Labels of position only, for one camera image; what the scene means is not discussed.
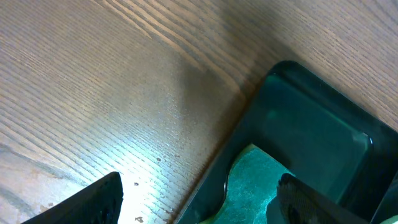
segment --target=wooden surface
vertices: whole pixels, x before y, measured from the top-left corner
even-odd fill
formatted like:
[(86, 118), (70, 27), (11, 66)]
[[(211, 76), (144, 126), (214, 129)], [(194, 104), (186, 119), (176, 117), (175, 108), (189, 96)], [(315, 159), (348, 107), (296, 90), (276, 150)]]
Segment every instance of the wooden surface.
[(0, 223), (112, 170), (171, 222), (280, 60), (398, 129), (396, 0), (3, 0), (0, 41)]

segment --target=tabletop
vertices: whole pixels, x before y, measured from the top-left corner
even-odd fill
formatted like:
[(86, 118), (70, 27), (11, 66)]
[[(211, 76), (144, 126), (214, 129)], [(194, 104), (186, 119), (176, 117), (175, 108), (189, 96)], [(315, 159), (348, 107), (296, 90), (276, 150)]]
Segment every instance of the tabletop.
[(398, 130), (396, 0), (4, 0), (0, 43), (0, 223), (114, 170), (173, 222), (281, 60)]

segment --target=black tray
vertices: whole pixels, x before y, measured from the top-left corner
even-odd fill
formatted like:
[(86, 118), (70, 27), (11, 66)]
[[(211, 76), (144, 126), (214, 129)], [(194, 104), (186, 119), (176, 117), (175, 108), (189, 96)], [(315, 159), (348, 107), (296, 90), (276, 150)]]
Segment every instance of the black tray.
[(367, 221), (398, 170), (393, 129), (298, 63), (284, 61), (268, 73), (177, 223), (198, 223), (220, 209), (231, 164), (250, 143)]

